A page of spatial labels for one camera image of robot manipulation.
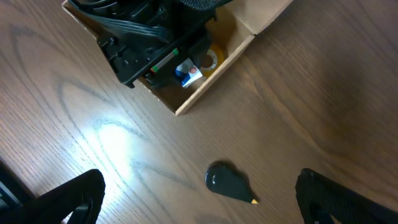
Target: cardboard box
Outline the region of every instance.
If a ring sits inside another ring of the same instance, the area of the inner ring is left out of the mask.
[[[184,114],[242,54],[254,35],[263,31],[291,1],[233,0],[219,7],[216,10],[218,20],[208,21],[206,28],[215,43],[225,49],[226,58],[205,81],[195,82],[187,89],[181,86],[168,86],[160,90],[152,89],[142,77],[138,82],[141,82],[174,115]],[[95,39],[104,32],[99,24],[79,13],[67,0],[62,3],[62,8]]]

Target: yellow tape roll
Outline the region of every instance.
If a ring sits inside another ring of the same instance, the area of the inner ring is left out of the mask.
[[[201,67],[200,71],[206,78],[210,77],[211,74],[224,62],[224,54],[223,51],[215,44],[210,46],[210,49],[207,51],[207,56],[210,56],[213,59],[213,63],[205,68]]]

